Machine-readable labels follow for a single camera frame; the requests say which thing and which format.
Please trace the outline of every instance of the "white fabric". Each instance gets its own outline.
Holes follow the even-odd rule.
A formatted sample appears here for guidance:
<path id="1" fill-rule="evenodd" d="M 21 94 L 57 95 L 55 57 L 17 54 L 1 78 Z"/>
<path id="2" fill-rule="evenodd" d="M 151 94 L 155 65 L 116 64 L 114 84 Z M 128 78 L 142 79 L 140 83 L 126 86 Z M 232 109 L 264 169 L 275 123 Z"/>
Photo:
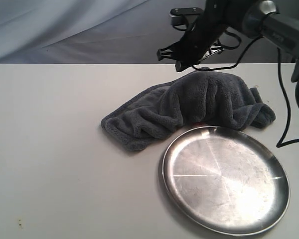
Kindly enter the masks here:
<path id="1" fill-rule="evenodd" d="M 0 0 L 0 59 L 42 48 L 146 0 Z"/>

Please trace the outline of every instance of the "table surface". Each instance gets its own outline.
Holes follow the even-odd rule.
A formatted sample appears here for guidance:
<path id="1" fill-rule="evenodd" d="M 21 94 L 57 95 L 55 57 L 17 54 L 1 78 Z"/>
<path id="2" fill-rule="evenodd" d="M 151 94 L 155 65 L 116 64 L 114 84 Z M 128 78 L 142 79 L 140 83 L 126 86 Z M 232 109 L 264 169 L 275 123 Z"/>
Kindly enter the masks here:
<path id="1" fill-rule="evenodd" d="M 283 64 L 299 137 L 299 110 Z M 124 151 L 100 121 L 131 97 L 174 80 L 173 65 L 0 65 L 0 239 L 227 239 L 183 216 L 158 180 L 159 161 L 185 129 L 138 153 Z M 276 148 L 286 104 L 276 64 L 241 64 L 226 72 L 258 86 L 277 120 L 244 132 L 278 158 L 291 202 L 266 239 L 299 238 L 299 144 Z"/>

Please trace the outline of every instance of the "towel fold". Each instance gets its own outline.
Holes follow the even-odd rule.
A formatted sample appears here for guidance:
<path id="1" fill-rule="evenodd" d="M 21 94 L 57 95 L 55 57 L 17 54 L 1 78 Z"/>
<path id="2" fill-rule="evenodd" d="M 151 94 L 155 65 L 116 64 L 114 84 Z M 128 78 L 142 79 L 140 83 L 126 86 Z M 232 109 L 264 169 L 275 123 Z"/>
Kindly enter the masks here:
<path id="1" fill-rule="evenodd" d="M 248 89 L 240 77 L 194 71 L 144 90 L 102 119 L 101 126 L 134 151 L 192 123 L 243 130 L 250 125 L 264 128 L 275 119 L 258 90 Z"/>

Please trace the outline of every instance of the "gray cloth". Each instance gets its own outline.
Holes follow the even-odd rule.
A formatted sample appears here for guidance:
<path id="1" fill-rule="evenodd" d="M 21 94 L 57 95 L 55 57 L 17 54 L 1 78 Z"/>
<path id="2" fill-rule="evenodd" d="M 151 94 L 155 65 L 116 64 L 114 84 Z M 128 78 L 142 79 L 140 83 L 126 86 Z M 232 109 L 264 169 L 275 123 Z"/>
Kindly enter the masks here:
<path id="1" fill-rule="evenodd" d="M 101 126 L 134 151 L 196 122 L 243 130 L 249 125 L 264 128 L 275 119 L 258 90 L 248 89 L 240 77 L 195 71 L 139 93 L 106 116 Z"/>

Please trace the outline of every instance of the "gray towel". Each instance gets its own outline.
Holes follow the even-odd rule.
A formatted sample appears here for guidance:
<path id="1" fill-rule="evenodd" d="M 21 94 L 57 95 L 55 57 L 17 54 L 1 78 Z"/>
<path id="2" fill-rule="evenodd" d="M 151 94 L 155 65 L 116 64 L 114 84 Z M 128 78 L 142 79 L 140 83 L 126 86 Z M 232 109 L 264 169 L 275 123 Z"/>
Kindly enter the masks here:
<path id="1" fill-rule="evenodd" d="M 243 130 L 249 125 L 264 128 L 275 119 L 258 90 L 248 89 L 240 77 L 194 71 L 144 90 L 106 116 L 101 126 L 125 149 L 134 151 L 192 123 Z"/>

